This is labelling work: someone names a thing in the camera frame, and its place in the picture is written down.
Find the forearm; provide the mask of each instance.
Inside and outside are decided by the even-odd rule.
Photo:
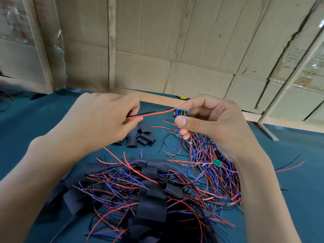
[[[249,243],[300,242],[269,157],[263,150],[236,167]]]
[[[23,242],[47,197],[71,168],[44,140],[34,140],[18,165],[0,182],[0,241]]]

